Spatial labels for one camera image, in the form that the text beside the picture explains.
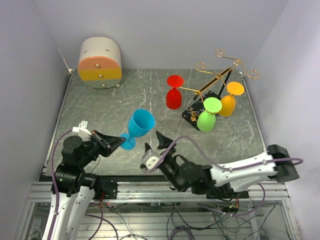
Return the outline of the blue wine glass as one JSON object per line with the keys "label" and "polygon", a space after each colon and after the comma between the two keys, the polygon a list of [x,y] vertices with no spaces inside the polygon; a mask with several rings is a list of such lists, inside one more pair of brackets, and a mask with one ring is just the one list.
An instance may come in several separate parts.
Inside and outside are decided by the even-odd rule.
{"label": "blue wine glass", "polygon": [[133,112],[128,121],[128,133],[123,133],[120,136],[125,138],[121,144],[121,148],[130,151],[136,146],[136,138],[145,136],[156,125],[154,116],[146,109],[137,109]]}

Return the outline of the orange wine glass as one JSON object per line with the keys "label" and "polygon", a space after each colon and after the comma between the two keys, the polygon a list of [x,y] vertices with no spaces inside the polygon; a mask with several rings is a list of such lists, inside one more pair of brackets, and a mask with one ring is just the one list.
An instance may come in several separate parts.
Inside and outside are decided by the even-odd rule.
{"label": "orange wine glass", "polygon": [[226,90],[228,95],[220,100],[222,108],[218,114],[223,117],[230,117],[236,108],[236,96],[242,95],[245,88],[241,83],[232,81],[226,85]]}

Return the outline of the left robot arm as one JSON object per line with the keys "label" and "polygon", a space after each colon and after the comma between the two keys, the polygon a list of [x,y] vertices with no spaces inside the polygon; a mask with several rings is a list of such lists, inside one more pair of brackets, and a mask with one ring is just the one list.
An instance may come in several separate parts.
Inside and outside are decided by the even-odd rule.
{"label": "left robot arm", "polygon": [[125,137],[81,127],[67,130],[63,137],[62,162],[51,167],[52,194],[42,235],[44,240],[76,239],[81,218],[90,202],[117,197],[118,185],[114,180],[87,173],[85,167],[98,157],[109,157],[125,142]]}

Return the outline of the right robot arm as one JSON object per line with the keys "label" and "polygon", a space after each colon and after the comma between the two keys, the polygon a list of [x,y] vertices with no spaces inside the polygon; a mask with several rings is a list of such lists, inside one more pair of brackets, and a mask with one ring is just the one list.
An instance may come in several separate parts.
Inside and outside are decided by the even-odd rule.
{"label": "right robot arm", "polygon": [[148,143],[145,144],[140,168],[145,173],[161,171],[174,191],[191,190],[195,195],[235,199],[252,185],[268,180],[286,183],[300,177],[296,166],[302,164],[303,160],[290,157],[287,149],[277,144],[247,159],[201,165],[176,154],[176,145],[183,136],[172,140],[159,131],[156,136],[159,141],[157,148],[162,153],[158,154]]}

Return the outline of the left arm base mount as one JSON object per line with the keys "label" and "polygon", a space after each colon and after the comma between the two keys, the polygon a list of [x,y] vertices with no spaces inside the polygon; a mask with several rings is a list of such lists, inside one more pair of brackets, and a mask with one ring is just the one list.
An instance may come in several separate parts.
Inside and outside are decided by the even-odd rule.
{"label": "left arm base mount", "polygon": [[118,184],[111,178],[87,173],[80,185],[80,191],[82,190],[89,190],[93,193],[93,200],[115,200],[118,193]]}

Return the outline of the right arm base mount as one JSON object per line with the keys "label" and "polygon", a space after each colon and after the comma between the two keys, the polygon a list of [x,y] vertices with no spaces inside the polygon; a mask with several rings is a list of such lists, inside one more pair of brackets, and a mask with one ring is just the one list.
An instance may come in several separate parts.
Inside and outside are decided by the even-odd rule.
{"label": "right arm base mount", "polygon": [[245,191],[240,191],[240,192],[235,192],[232,189],[222,189],[222,188],[215,188],[211,190],[211,192],[206,194],[207,199],[216,199],[216,200],[221,200],[221,201],[231,201],[233,199],[248,199],[249,192],[247,190]]}

